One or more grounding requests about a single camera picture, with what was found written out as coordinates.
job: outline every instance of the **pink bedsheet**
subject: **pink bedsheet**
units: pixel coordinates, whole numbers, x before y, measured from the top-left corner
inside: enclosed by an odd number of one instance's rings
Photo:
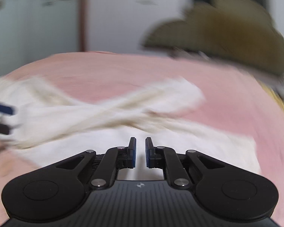
[[[96,52],[57,54],[23,66],[8,77],[20,80],[33,75],[43,76],[72,97],[91,103],[167,77],[182,76],[196,84],[207,102],[197,111],[179,116],[255,139],[262,174],[279,190],[273,219],[284,226],[284,113],[253,77],[230,66]],[[9,180],[34,169],[10,152],[1,152],[0,194]],[[0,224],[6,219],[0,200]]]

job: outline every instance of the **white logo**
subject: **white logo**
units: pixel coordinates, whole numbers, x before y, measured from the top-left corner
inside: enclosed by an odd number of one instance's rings
[[[141,189],[141,188],[143,188],[145,186],[145,184],[144,183],[138,183],[138,184],[136,184],[136,186]]]

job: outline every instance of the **pink surface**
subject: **pink surface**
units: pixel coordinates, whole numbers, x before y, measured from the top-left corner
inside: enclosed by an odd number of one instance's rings
[[[212,127],[252,136],[263,176],[279,190],[273,219],[284,226],[284,113],[248,74],[230,66],[188,60],[103,53],[58,54],[23,66],[8,77],[45,77],[67,94],[96,102],[133,91],[167,77],[182,76],[196,84],[207,102],[197,111],[179,116]],[[0,153],[0,192],[13,177],[34,167],[8,152]],[[0,224],[6,220],[0,201]]]

